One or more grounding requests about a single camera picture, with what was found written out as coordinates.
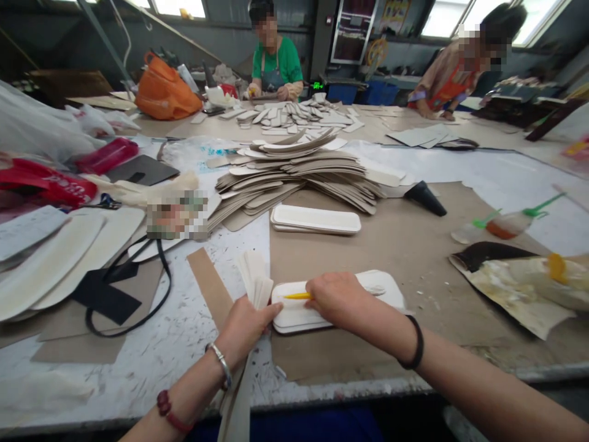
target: orange apron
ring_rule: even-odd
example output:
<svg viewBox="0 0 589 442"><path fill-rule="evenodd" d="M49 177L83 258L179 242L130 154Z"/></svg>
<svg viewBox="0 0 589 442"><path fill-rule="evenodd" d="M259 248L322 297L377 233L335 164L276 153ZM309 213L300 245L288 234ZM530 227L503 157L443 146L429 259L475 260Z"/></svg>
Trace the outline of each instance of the orange apron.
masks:
<svg viewBox="0 0 589 442"><path fill-rule="evenodd" d="M466 90L472 86L474 76L477 74L477 72L472 72L465 84L454 82L454 78L458 75L459 67L460 65L454 69L454 72L450 76L450 80L448 80L448 82L440 89L440 92L438 92L431 100L428 101L428 106L432 111L441 111L444 104L456 98L458 95L466 92ZM407 106L411 109L417 109L415 101L412 101Z"/></svg>

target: poster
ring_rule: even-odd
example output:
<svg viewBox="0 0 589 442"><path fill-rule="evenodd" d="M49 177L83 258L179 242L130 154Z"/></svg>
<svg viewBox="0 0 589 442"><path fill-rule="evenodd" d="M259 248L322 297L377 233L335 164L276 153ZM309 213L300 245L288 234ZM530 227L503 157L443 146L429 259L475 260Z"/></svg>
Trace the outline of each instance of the poster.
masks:
<svg viewBox="0 0 589 442"><path fill-rule="evenodd" d="M392 29L396 35L399 35L407 18L410 5L411 0L387 0L380 19L380 32L388 28Z"/></svg>

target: plastic squeeze bottle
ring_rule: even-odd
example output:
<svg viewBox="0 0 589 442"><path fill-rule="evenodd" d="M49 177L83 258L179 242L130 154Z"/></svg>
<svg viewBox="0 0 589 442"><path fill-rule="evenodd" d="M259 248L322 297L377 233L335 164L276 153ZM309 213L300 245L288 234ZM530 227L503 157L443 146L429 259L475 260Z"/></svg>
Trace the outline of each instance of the plastic squeeze bottle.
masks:
<svg viewBox="0 0 589 442"><path fill-rule="evenodd" d="M476 242L485 231L487 223L491 219L496 217L501 211L502 209L494 211L482 221L475 218L474 220L472 220L472 222L466 223L462 225L459 229L450 233L450 236L454 241L459 242L460 244L471 244L473 242Z"/></svg>
<svg viewBox="0 0 589 442"><path fill-rule="evenodd" d="M548 212L542 212L541 209L564 195L566 195L565 192L560 193L534 209L524 209L521 212L499 216L487 224L487 230L501 239L515 238L529 229L534 219L544 218L548 215Z"/></svg>

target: green nozzle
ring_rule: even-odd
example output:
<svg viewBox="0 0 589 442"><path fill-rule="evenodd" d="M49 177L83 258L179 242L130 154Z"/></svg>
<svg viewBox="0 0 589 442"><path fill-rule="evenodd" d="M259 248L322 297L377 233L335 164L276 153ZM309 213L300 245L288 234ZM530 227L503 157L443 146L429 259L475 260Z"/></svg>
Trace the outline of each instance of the green nozzle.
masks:
<svg viewBox="0 0 589 442"><path fill-rule="evenodd" d="M475 218L474 220L472 220L472 225L475 226L476 228L484 229L485 227L487 227L487 223L490 220L492 220L493 218L495 218L502 210L503 209L495 210L487 218L483 219L482 221L480 219Z"/></svg>
<svg viewBox="0 0 589 442"><path fill-rule="evenodd" d="M554 201L556 201L558 198L560 198L561 196L566 195L566 192L563 193L559 193L557 196L554 196L553 198L550 198L548 201L540 204L538 207L534 207L533 209L524 209L522 210L522 213L524 215L527 215L529 217L535 218L537 216L540 216L542 213L540 210L542 210L543 208L545 208L546 206L548 206L549 204L552 204Z"/></svg>

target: red bag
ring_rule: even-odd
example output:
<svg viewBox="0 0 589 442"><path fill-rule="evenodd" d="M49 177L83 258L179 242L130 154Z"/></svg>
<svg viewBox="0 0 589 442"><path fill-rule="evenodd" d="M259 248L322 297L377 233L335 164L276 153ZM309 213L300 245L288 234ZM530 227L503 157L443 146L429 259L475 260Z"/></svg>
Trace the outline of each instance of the red bag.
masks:
<svg viewBox="0 0 589 442"><path fill-rule="evenodd" d="M62 209L77 209L89 203L98 188L77 175L23 158L0 153L0 190L24 190L36 187L33 200L42 199Z"/></svg>

